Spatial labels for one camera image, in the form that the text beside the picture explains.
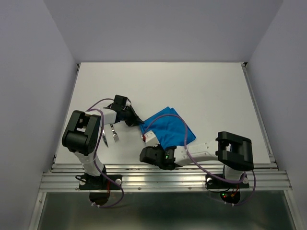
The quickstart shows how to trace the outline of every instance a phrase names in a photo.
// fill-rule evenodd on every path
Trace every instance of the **silver fork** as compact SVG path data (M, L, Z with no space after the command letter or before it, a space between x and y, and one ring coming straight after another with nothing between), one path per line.
M110 124L110 126L111 126L111 129L112 129L112 132L113 132L113 139L114 139L115 142L118 142L119 137L118 137L117 133L115 132L114 126L112 124Z

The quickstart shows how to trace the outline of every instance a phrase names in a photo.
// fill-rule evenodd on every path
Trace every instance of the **gray wall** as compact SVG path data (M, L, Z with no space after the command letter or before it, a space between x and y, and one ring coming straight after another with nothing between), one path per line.
M248 64L279 166L307 219L307 1L285 0Z
M281 0L44 0L81 61L247 61Z
M42 0L0 7L0 228L27 229L76 65Z

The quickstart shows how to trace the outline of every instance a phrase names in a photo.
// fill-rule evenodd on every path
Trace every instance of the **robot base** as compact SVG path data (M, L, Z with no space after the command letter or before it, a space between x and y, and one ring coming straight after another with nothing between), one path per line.
M223 174L215 174L219 177L223 177ZM218 179L215 179L214 177L211 177L210 175L206 175L206 183L208 189L228 189L228 188L236 188L237 184L229 184L223 181L220 181ZM239 183L239 188L249 188L249 184L245 184L243 182Z

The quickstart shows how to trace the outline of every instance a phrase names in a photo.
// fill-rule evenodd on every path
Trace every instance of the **white table surface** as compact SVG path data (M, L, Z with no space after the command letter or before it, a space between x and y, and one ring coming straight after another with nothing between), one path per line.
M131 99L142 120L167 106L175 108L196 135L191 144L208 142L218 132L228 131L252 140L255 164L270 163L240 63L82 63L65 127L74 110L85 111L115 94ZM101 162L140 164L139 155L145 145L139 127L130 128L120 122L114 128L120 141L115 143L110 126L105 126L109 148L101 141ZM56 155L56 164L80 163L61 144Z

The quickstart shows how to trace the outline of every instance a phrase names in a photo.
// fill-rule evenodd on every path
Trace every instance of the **purple cable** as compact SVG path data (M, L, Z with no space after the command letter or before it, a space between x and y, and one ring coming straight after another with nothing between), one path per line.
M98 103L100 103L100 102L102 102L102 101L106 101L106 100L114 101L114 99L112 99L112 98L101 99L101 100L99 100L98 102L96 102L95 104L93 104L91 107L89 107L88 110L92 109L92 108L93 108L95 105L97 105Z
M253 197L253 195L254 195L254 193L255 193L255 190L256 190L256 175L255 175L254 170L252 170L252 173L253 173L253 176L254 176L254 187L253 187L253 190L252 190L250 196L249 196L246 200L242 201L241 203L234 204L234 206L243 205L243 204L245 204L246 202L248 202L248 201Z
M246 173L244 172L241 176L241 179L239 181L232 181L232 180L227 180L227 179L224 179L222 177L219 177L217 175L214 175L212 174L211 172L209 172L208 170L204 169L200 164L198 164L194 158L191 156L191 154L189 153L189 150L188 150L188 147L187 147L187 139L188 139L188 125L186 124L186 122L179 116L179 115L176 115L176 114L164 114L164 115L161 115L159 117L157 117L156 119L154 119L149 125L148 127L144 130L144 134L147 132L148 128L153 124L153 122L155 122L156 120L160 119L161 117L164 117L164 116L174 116L174 117L177 117L179 118L183 123L184 123L184 126L186 128L186 133L185 133L185 137L184 137L184 148L187 152L187 155L188 157L191 159L191 161L196 164L201 170L203 170L205 173L207 173L208 175L220 180L220 181L223 181L223 182L226 182L226 183L229 183L229 184L239 184L241 182L243 182L244 178L245 178L245 175Z
M108 181L110 181L112 184L115 184L117 187L120 188L120 190L121 190L121 198L120 198L117 202L115 202L115 203L113 203L113 204L111 204L111 205L108 205L108 206L98 206L98 205L96 205L96 204L94 203L94 205L95 205L96 207L99 207L99 208L113 207L113 206L117 205L120 201L122 201L122 199L124 198L124 195L125 195L123 188L122 188L119 184L117 184L115 181L113 181L111 178L109 178L107 175L105 175L105 174L100 170L100 168L98 167L98 165L97 165L97 163L96 163L97 150L98 150L98 146L99 146L99 144L100 144L100 140L101 140L101 137L102 137L102 131L103 131L103 128L104 128L105 121L104 121L104 114L103 114L103 112L102 112L101 110L99 110L99 109L93 109L93 107L94 107L95 105L97 105L99 102L104 101L104 100L110 100L110 99L108 99L108 98L102 99L102 100L98 101L97 103L95 103L93 106L91 106L88 110L86 110L87 112L90 112L90 111L98 111L98 112L100 113L100 115L101 115L101 120L102 120L102 127L101 127L101 131L100 131L100 135L99 135L99 138L98 138L98 141L97 141L97 145L96 145L95 150L94 150L94 165L95 165L96 169L100 172L100 174L101 174L103 177L105 177L105 178L106 178Z

